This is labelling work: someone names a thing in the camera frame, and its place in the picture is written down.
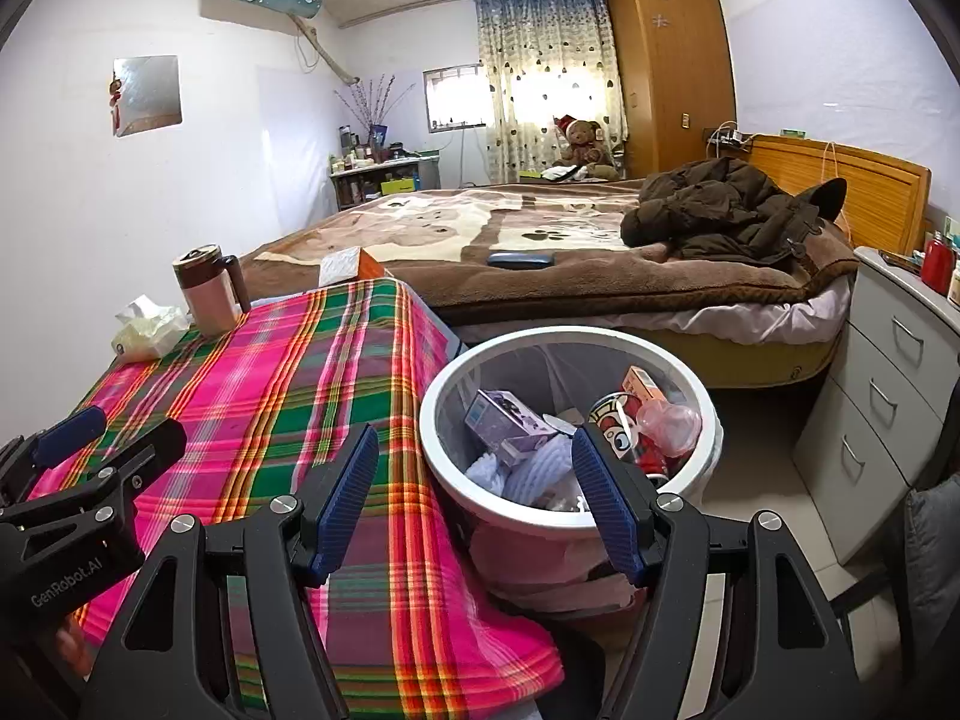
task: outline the curtain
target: curtain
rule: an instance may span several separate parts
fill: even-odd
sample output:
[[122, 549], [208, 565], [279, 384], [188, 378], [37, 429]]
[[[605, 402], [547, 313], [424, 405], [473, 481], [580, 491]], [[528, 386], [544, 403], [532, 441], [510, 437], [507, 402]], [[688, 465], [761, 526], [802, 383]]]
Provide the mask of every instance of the curtain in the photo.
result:
[[494, 121], [490, 177], [546, 169], [565, 140], [553, 119], [598, 122], [609, 148], [627, 137], [607, 0], [476, 0], [480, 62]]

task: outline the blue gripper pad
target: blue gripper pad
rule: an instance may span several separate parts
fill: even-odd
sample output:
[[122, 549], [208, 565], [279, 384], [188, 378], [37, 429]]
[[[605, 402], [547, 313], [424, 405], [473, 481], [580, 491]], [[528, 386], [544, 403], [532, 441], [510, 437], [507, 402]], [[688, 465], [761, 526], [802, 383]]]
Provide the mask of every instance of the blue gripper pad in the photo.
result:
[[37, 436], [34, 465], [55, 469], [64, 460], [107, 431], [107, 415], [99, 406], [87, 406]]
[[637, 521], [613, 483], [599, 450], [583, 428], [573, 436], [573, 472], [584, 490], [611, 565], [630, 584], [636, 585], [644, 567], [637, 546]]
[[344, 562], [379, 459], [380, 441], [376, 430], [367, 425], [353, 451], [344, 459], [346, 467], [317, 522], [317, 555], [310, 565], [318, 581], [316, 586], [323, 584]]

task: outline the gray chair cushion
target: gray chair cushion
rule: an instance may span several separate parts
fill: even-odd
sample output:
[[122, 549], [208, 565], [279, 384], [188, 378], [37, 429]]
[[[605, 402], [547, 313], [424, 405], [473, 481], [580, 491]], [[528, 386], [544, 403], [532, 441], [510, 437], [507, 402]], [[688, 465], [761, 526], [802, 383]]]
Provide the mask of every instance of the gray chair cushion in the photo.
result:
[[918, 659], [960, 600], [960, 474], [906, 497], [904, 557]]

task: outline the white nightstand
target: white nightstand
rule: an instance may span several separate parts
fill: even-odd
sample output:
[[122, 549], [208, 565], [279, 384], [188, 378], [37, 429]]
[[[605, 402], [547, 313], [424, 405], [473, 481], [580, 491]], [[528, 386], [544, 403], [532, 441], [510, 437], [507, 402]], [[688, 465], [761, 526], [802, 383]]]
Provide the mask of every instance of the white nightstand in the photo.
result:
[[850, 319], [794, 464], [837, 560], [849, 560], [926, 465], [960, 377], [960, 310], [858, 248]]

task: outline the dark brown jacket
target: dark brown jacket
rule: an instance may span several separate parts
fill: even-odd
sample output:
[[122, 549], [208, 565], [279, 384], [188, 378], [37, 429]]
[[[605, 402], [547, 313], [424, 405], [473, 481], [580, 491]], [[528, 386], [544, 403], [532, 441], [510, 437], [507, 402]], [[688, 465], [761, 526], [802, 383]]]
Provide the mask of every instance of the dark brown jacket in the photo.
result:
[[803, 240], [822, 229], [818, 203], [832, 209], [839, 195], [842, 205], [846, 189], [840, 178], [791, 196], [742, 160], [691, 162], [647, 177], [620, 237], [628, 247], [672, 242], [671, 254], [685, 260], [777, 266], [805, 256]]

